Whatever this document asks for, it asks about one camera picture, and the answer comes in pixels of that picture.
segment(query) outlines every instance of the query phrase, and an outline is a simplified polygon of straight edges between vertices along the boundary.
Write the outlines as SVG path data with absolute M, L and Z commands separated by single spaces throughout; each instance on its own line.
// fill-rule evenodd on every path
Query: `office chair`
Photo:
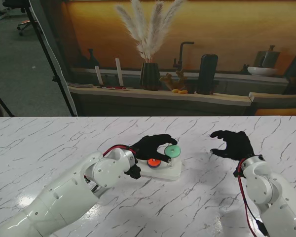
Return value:
M 11 9 L 15 9 L 15 8 L 20 8 L 22 13 L 25 13 L 25 8 L 29 8 L 31 7 L 30 2 L 28 0 L 6 0 L 5 2 L 2 3 L 3 6 L 5 7 L 9 7 Z M 38 30 L 40 31 L 40 33 L 42 34 L 43 31 L 40 28 L 40 25 L 38 23 L 38 21 L 34 21 L 35 24 L 38 27 Z M 23 35 L 23 31 L 31 25 L 30 20 L 25 20 L 22 21 L 20 24 L 18 24 L 18 26 L 16 27 L 17 30 L 19 30 L 19 35 L 22 36 Z

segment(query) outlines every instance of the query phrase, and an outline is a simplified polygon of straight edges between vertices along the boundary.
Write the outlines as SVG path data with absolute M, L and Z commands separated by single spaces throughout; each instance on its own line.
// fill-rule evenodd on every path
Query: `white plastic base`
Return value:
M 176 158 L 176 161 L 172 164 L 172 166 L 171 163 L 166 163 L 162 161 L 159 167 L 150 168 L 147 165 L 146 160 L 138 160 L 137 166 L 139 166 L 142 170 L 140 172 L 142 176 L 174 181 L 177 180 L 181 175 L 182 162 L 181 159 L 178 157 Z

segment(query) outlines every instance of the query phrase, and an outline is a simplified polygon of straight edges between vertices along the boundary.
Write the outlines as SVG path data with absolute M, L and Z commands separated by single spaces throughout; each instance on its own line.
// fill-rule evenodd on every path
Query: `red wire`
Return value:
M 242 159 L 242 160 L 239 162 L 239 164 L 238 164 L 238 174 L 240 173 L 241 164 L 242 164 L 245 160 L 246 160 L 246 159 Z M 247 201 L 246 201 L 245 194 L 244 194 L 244 191 L 243 191 L 243 186 L 242 186 L 242 182 L 241 182 L 240 175 L 238 175 L 238 183 L 239 183 L 239 188 L 240 188 L 241 196 L 242 196 L 243 202 L 244 202 L 244 204 L 245 204 L 246 218 L 247 218 L 247 223 L 248 223 L 249 229 L 250 229 L 251 233 L 253 234 L 253 236 L 254 236 L 254 237 L 257 237 L 256 234 L 254 233 L 254 231 L 252 230 L 251 224 L 250 224 L 250 222 L 249 222 L 248 211 L 247 211 Z
M 132 150 L 131 148 L 128 148 L 127 146 L 113 146 L 111 148 L 109 148 L 106 152 L 103 153 L 103 156 L 106 156 L 111 150 L 115 149 L 115 148 L 121 148 L 121 149 L 125 149 L 125 150 L 129 150 L 131 151 L 134 155 L 136 154 L 136 152 L 134 150 Z

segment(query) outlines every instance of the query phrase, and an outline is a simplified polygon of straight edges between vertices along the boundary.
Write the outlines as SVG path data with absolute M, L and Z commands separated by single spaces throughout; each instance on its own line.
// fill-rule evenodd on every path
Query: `faucet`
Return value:
M 180 45 L 180 57 L 179 57 L 178 63 L 177 63 L 177 59 L 175 58 L 174 59 L 174 64 L 173 64 L 173 67 L 177 68 L 179 71 L 181 71 L 181 69 L 182 69 L 182 54 L 183 54 L 183 45 L 184 44 L 194 44 L 194 42 L 184 41 L 184 42 L 181 43 L 181 45 Z

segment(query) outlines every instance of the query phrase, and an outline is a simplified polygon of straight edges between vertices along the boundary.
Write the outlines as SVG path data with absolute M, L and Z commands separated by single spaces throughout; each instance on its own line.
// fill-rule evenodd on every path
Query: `white bowl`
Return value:
M 256 68 L 256 67 L 248 67 L 248 72 L 253 76 L 272 76 L 277 73 L 277 69 L 275 68 Z

